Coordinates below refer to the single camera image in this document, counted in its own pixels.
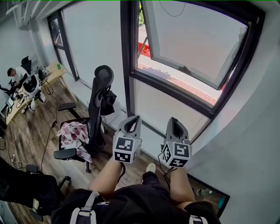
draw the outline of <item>desk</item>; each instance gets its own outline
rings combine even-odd
[[[65,82],[64,78],[62,77],[67,72],[67,69],[63,65],[60,65],[60,66],[61,66],[60,70],[58,70],[58,68],[56,66],[56,63],[50,64],[48,67],[46,67],[46,69],[49,70],[50,73],[51,73],[50,76],[48,76],[47,81],[48,81],[49,84],[52,84],[59,79],[61,84],[70,92],[71,96],[73,97],[73,100],[75,102],[77,102],[74,94],[71,92],[67,83]],[[22,91],[22,93],[25,92],[23,87],[20,88],[19,92],[21,92],[21,91]],[[7,125],[17,115],[17,113],[21,113],[21,110],[26,106],[25,101],[20,106],[19,106],[19,104],[17,105],[18,101],[19,101],[18,99],[14,100],[14,105],[13,105],[12,111],[11,111],[10,114],[7,114],[7,118],[6,118],[6,124]]]

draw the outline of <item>water bottle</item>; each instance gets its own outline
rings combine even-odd
[[[58,70],[61,69],[61,66],[60,66],[59,62],[56,64],[56,66],[57,66],[57,69],[58,69]]]
[[[206,196],[208,194],[212,194],[212,191],[210,189],[199,189],[196,191],[196,195],[198,196]]]

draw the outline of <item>white robot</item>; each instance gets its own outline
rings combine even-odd
[[[191,159],[192,146],[188,130],[174,117],[168,121],[163,142],[163,159],[168,166],[183,167]]]
[[[31,99],[31,103],[28,105],[28,108],[31,112],[35,111],[36,99],[39,99],[42,103],[46,102],[46,96],[41,92],[41,86],[39,84],[39,80],[34,74],[28,77],[23,82],[22,86],[29,99]]]
[[[113,158],[124,163],[133,163],[140,151],[142,119],[132,116],[123,120],[113,138]]]

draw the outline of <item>chair headrest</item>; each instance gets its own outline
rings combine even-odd
[[[24,65],[29,62],[28,56],[21,60],[21,64]]]
[[[100,88],[106,89],[111,86],[114,80],[113,70],[107,65],[98,66],[94,71]]]

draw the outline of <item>man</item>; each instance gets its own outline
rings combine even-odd
[[[7,73],[8,76],[12,78],[13,83],[15,82],[14,86],[18,89],[21,88],[22,83],[29,76],[23,67],[9,68]]]
[[[96,214],[96,220],[91,223],[220,224],[209,202],[195,202],[183,168],[171,172],[170,192],[160,185],[155,175],[155,164],[148,165],[142,185],[132,185],[115,191],[121,170],[121,164],[111,158],[93,180],[89,190],[75,190],[53,211],[52,223],[87,223],[83,222],[87,212],[81,212],[81,216],[77,218],[80,222],[76,222],[74,217],[77,217],[77,213],[73,211],[86,207],[89,196],[98,192],[99,196],[91,207]]]

